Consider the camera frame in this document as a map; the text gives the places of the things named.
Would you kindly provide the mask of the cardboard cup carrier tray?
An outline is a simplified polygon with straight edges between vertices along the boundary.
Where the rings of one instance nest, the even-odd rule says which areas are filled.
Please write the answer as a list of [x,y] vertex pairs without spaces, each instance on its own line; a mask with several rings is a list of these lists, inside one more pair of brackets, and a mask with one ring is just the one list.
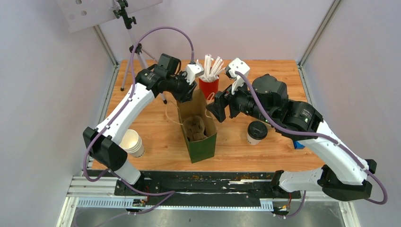
[[207,138],[204,121],[198,115],[186,118],[183,121],[183,127],[189,142],[200,141]]

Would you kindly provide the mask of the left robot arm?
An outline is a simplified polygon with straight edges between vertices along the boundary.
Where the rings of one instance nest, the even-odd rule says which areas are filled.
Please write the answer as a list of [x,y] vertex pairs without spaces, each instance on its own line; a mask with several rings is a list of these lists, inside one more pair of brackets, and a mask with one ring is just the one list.
[[183,71],[177,71],[180,64],[179,59],[162,54],[158,63],[136,74],[126,96],[105,120],[93,129],[87,127],[83,132],[86,156],[126,181],[126,188],[133,195],[142,194],[145,183],[139,179],[140,171],[128,161],[128,153],[119,144],[140,112],[160,93],[169,92],[180,103],[192,99],[197,85],[195,79],[203,75],[204,68],[192,61]]

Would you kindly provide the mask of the stack of white cups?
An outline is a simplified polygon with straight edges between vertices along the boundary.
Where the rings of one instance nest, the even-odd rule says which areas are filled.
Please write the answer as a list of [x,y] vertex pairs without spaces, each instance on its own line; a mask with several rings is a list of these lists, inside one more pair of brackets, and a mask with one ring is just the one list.
[[145,153],[141,137],[132,129],[126,131],[119,146],[133,157],[141,157]]

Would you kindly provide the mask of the white paper coffee cup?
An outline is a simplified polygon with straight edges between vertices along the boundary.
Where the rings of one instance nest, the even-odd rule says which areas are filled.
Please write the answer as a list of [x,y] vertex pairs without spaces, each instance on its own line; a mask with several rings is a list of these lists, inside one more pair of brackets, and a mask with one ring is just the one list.
[[247,133],[247,142],[250,144],[250,145],[257,145],[258,143],[260,143],[263,139],[265,139],[266,137],[267,137],[267,133],[256,133],[256,134],[254,134],[254,133],[251,133],[251,132],[248,132]]

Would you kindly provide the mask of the green paper bag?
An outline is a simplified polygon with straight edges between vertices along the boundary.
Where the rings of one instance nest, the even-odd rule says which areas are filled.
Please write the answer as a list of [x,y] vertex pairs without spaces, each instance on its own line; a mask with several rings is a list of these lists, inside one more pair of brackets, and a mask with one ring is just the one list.
[[197,163],[215,156],[217,127],[206,109],[207,99],[200,89],[192,94],[192,100],[184,103],[168,101],[177,108],[178,120],[172,120],[181,127],[191,163]]

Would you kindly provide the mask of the black coffee cup lid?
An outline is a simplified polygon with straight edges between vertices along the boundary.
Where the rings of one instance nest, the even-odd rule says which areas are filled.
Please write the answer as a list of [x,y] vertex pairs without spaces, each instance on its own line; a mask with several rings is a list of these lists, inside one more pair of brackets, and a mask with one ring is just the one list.
[[253,121],[248,125],[247,133],[248,136],[255,140],[262,140],[267,137],[268,128],[260,121]]

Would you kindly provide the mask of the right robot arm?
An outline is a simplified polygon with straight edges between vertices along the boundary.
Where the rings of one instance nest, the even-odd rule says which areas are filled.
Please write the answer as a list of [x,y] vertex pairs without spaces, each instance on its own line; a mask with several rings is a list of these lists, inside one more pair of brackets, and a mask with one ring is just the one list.
[[350,152],[322,115],[307,102],[289,99],[287,85],[275,77],[269,74],[258,77],[252,88],[243,85],[233,90],[229,86],[217,92],[207,110],[219,122],[243,113],[268,123],[282,136],[309,148],[324,162],[322,167],[310,171],[276,171],[270,183],[275,197],[311,191],[323,192],[339,201],[370,198],[373,186],[367,177],[375,173],[377,163]]

